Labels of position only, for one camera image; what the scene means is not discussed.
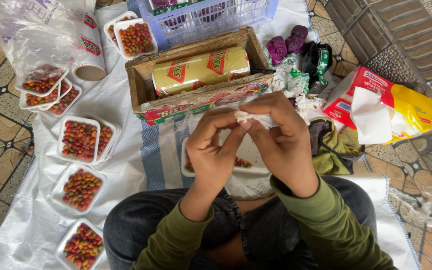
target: fingernail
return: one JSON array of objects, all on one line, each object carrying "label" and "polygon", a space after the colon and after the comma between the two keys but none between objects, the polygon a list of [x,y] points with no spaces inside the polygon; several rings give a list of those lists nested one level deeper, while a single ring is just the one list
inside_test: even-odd
[{"label": "fingernail", "polygon": [[247,132],[252,126],[248,120],[239,122],[239,125],[243,128],[244,132]]}]

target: plastic basket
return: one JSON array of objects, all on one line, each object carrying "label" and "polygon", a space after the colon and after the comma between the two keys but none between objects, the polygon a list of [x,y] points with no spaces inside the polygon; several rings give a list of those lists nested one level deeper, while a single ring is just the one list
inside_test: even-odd
[{"label": "plastic basket", "polygon": [[138,4],[160,51],[273,18],[278,6],[278,0],[204,0],[154,15],[149,1]]}]

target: dark jeans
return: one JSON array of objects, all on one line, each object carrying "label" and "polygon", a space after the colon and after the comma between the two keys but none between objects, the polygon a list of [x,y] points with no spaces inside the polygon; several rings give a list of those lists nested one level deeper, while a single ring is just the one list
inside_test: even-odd
[{"label": "dark jeans", "polygon": [[[334,176],[323,176],[336,188],[357,221],[376,236],[375,208],[369,195],[357,184]],[[104,242],[111,270],[129,270],[160,220],[169,214],[186,194],[187,188],[144,191],[133,194],[115,206],[104,225]],[[293,218],[276,196],[247,211],[244,216],[223,189],[213,202],[214,218],[204,230],[201,247],[189,269],[216,270],[216,263],[202,250],[228,242],[238,232],[248,260],[258,269],[317,269]]]}]

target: green long-sleeve shirt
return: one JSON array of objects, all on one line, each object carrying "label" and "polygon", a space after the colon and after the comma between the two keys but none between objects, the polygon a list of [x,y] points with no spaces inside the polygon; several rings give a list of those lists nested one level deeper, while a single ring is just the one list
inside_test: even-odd
[{"label": "green long-sleeve shirt", "polygon": [[[319,269],[397,269],[375,242],[373,232],[358,223],[341,194],[321,178],[318,191],[309,198],[293,197],[290,189],[274,176],[270,183],[290,215],[299,221],[301,236]],[[178,203],[159,222],[131,270],[188,269],[213,215],[211,207],[204,221],[190,221],[182,215]]]}]

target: pebble mosaic floor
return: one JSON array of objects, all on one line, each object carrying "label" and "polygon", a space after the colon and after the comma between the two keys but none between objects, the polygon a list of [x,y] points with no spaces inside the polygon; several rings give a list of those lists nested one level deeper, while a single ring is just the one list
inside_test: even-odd
[{"label": "pebble mosaic floor", "polygon": [[[121,2],[98,0],[97,4],[102,7]],[[333,47],[331,71],[335,80],[340,81],[358,65],[358,61],[322,3],[307,0],[307,4],[312,25],[321,42]],[[36,115],[18,107],[19,91],[15,90],[14,83],[14,71],[0,51],[0,226],[33,158],[31,124]],[[367,148],[366,158],[374,173],[391,179],[392,187],[414,198],[422,196],[428,199],[427,195],[422,195],[422,190],[424,186],[432,187],[432,134],[394,145],[373,145]],[[394,197],[390,200],[410,235],[422,268],[431,270],[432,228],[414,218],[408,208]]]}]

